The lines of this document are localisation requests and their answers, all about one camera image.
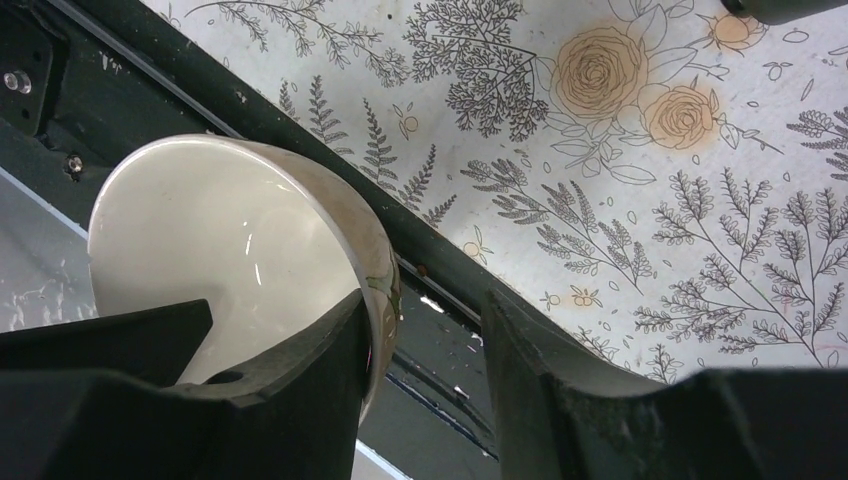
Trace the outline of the beige patterned bowl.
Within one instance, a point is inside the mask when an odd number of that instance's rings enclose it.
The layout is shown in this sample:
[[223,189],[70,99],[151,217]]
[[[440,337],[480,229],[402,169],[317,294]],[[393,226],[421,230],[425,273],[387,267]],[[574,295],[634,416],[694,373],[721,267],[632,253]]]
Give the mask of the beige patterned bowl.
[[204,299],[212,327],[181,384],[200,384],[315,323],[352,292],[370,322],[368,412],[395,349],[399,268],[376,213],[291,151],[209,134],[148,143],[102,185],[89,272],[103,316]]

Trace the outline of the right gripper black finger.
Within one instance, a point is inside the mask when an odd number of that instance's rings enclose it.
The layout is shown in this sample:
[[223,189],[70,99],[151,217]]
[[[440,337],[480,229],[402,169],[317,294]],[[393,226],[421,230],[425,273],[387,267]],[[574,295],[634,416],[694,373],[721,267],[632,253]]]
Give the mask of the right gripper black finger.
[[843,369],[619,369],[498,291],[481,315],[505,479],[843,479]]

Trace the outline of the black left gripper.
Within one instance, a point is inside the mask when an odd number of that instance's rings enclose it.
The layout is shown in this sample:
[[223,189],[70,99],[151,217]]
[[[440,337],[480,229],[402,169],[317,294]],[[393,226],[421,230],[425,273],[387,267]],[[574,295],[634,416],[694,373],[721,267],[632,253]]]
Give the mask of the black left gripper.
[[5,479],[347,479],[367,386],[352,292],[202,384],[181,377],[213,326],[197,299],[1,335]]

